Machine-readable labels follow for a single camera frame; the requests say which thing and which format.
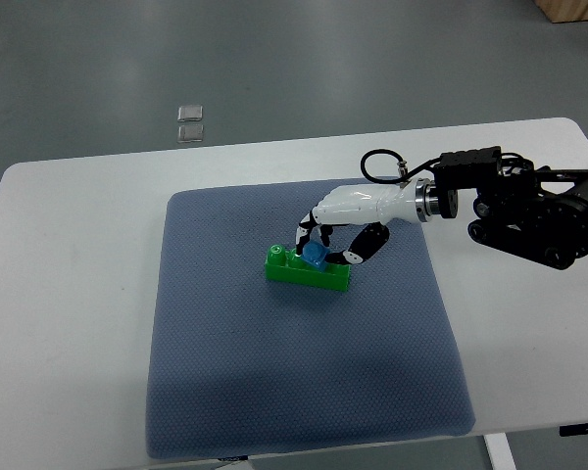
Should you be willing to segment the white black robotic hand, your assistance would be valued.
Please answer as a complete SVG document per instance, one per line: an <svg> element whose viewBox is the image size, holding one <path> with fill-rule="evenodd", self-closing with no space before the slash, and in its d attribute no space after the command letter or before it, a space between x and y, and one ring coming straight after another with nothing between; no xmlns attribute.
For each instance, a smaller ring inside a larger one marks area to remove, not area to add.
<svg viewBox="0 0 588 470"><path fill-rule="evenodd" d="M339 186L320 200L299 222L295 253L303 254L314 230L324 247L336 226L357 225L363 230L350 246L325 256L328 263L361 264L374 256L389 240L388 223L394 219L426 222L441 213L435 185L418 179L406 184L357 184Z"/></svg>

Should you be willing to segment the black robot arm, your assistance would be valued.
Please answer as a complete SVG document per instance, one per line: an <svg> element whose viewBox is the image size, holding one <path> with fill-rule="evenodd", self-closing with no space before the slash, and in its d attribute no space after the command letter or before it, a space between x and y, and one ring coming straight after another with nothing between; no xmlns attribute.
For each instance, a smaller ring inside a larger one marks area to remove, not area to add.
<svg viewBox="0 0 588 470"><path fill-rule="evenodd" d="M535 167L494 146L443 153L431 172L445 218L456 191L476 191L474 242L558 270L588 256L588 169Z"/></svg>

